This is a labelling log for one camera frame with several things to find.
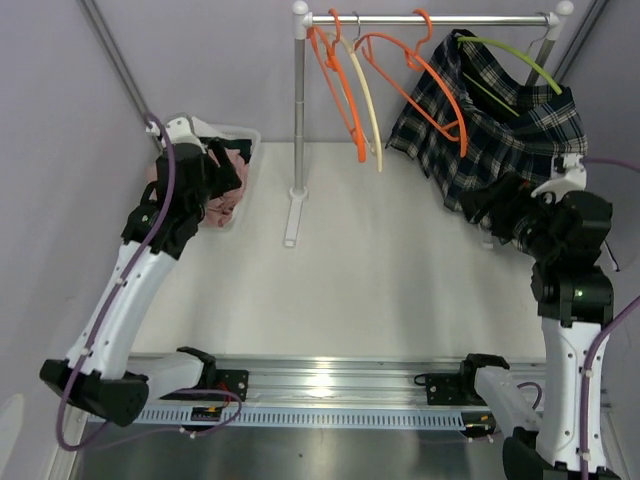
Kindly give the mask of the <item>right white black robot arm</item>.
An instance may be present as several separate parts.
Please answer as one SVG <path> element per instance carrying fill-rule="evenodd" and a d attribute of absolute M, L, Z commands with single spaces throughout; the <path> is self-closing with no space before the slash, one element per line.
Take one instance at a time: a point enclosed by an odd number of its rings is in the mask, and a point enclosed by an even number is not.
<path fill-rule="evenodd" d="M 613 286 L 598 266 L 613 209 L 584 190 L 537 191 L 509 173 L 460 195 L 466 220 L 488 220 L 499 240 L 529 255 L 531 290 L 546 352 L 544 407 L 524 399 L 503 358 L 467 358 L 456 380 L 468 403 L 482 400 L 504 435 L 508 479 L 613 479 L 601 429 L 602 360 L 613 325 Z"/>

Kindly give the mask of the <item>navy plaid skirt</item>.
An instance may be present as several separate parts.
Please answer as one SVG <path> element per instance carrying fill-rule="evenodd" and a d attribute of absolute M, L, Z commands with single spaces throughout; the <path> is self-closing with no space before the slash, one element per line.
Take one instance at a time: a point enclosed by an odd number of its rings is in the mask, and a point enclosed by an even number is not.
<path fill-rule="evenodd" d="M 538 186 L 556 157 L 586 154 L 587 135 L 569 87 L 523 116 L 500 121 L 480 109 L 462 77 L 452 31 L 435 49 L 394 124 L 387 144 L 419 163 L 433 179 L 444 206 L 462 207 L 462 192 L 486 187 L 507 172 Z"/>

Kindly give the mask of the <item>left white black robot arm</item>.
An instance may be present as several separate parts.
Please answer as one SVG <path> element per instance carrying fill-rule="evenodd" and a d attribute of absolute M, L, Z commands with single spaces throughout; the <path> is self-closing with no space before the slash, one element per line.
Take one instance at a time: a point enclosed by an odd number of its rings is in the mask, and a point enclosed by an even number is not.
<path fill-rule="evenodd" d="M 125 427 L 150 400 L 184 390 L 204 400 L 215 392 L 216 360 L 194 347 L 181 347 L 138 372 L 129 371 L 128 360 L 159 287 L 205 217 L 230 217 L 250 157 L 248 140 L 211 138 L 200 146 L 177 143 L 156 159 L 87 327 L 64 359 L 48 359 L 41 367 L 41 380 L 65 404 Z"/>

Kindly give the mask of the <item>green hanger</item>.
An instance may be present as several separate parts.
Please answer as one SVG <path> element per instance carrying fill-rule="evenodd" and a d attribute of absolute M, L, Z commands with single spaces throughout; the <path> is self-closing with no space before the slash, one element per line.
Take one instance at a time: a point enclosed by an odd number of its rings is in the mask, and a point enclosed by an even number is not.
<path fill-rule="evenodd" d="M 564 89 L 543 68 L 538 60 L 504 42 L 479 37 L 467 30 L 455 33 L 461 58 L 462 77 L 469 95 L 482 110 L 500 121 L 523 116 L 535 103 L 546 103 L 564 93 Z M 497 48 L 517 58 L 530 68 L 531 83 L 518 83 L 491 53 Z"/>

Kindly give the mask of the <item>pink garment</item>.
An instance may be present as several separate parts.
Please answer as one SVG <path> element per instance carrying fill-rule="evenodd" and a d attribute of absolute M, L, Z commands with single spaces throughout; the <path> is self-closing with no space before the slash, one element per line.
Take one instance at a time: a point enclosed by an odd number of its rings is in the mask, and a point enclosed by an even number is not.
<path fill-rule="evenodd" d="M 190 144 L 176 145 L 175 152 L 177 149 L 195 149 L 199 153 L 207 152 L 207 147 L 205 147 L 205 152 L 201 152 L 199 148 Z M 242 186 L 208 203 L 205 216 L 200 223 L 215 228 L 223 228 L 231 221 L 233 212 L 240 203 L 248 183 L 249 163 L 244 163 L 237 150 L 226 150 L 226 152 L 236 168 Z"/>

